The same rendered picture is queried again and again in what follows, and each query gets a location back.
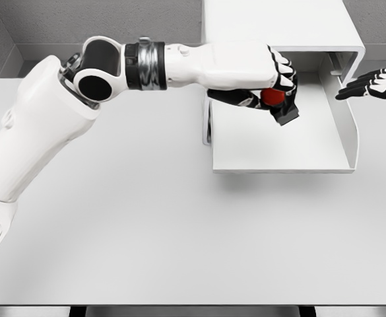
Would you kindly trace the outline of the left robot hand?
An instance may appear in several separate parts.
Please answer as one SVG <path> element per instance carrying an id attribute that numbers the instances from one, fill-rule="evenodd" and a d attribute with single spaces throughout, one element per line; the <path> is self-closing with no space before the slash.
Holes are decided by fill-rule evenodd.
<path id="1" fill-rule="evenodd" d="M 216 65 L 218 82 L 209 87 L 208 97 L 233 106 L 264 110 L 260 92 L 273 88 L 283 92 L 297 90 L 298 79 L 292 62 L 262 42 L 252 42 L 246 57 L 230 62 L 226 57 Z"/>

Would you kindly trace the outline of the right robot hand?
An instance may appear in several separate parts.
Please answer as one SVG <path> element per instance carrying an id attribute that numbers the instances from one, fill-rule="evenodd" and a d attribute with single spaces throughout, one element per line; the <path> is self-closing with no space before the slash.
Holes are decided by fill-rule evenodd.
<path id="1" fill-rule="evenodd" d="M 351 97 L 372 96 L 386 100 L 386 68 L 377 69 L 360 75 L 340 89 L 336 100 L 346 100 Z"/>

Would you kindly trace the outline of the white tabletop storage cabinet shell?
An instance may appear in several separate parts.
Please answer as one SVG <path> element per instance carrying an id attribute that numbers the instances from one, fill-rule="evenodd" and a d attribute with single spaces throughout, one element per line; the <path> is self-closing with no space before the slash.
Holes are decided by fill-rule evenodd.
<path id="1" fill-rule="evenodd" d="M 323 52 L 328 79 L 348 83 L 366 49 L 342 0 L 203 0 L 202 39 L 263 39 L 279 52 Z"/>

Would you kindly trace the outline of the black load switch red knob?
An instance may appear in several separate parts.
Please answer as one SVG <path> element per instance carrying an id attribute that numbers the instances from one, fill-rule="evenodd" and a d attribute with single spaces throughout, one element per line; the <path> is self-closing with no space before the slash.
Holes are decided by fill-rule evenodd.
<path id="1" fill-rule="evenodd" d="M 280 125 L 299 117 L 298 108 L 295 105 L 297 90 L 283 92 L 273 88 L 266 88 L 260 92 L 260 104 L 262 109 L 268 110 L 275 121 Z"/>

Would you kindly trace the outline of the white cabinet drawer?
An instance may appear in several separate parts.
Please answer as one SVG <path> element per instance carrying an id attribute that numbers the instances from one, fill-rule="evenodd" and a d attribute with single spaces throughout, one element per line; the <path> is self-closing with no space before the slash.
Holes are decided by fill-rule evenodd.
<path id="1" fill-rule="evenodd" d="M 334 52 L 288 52 L 298 72 L 299 116 L 279 125 L 268 111 L 210 98 L 203 142 L 217 173 L 352 173 L 359 133 L 349 103 L 336 100 L 347 70 Z"/>

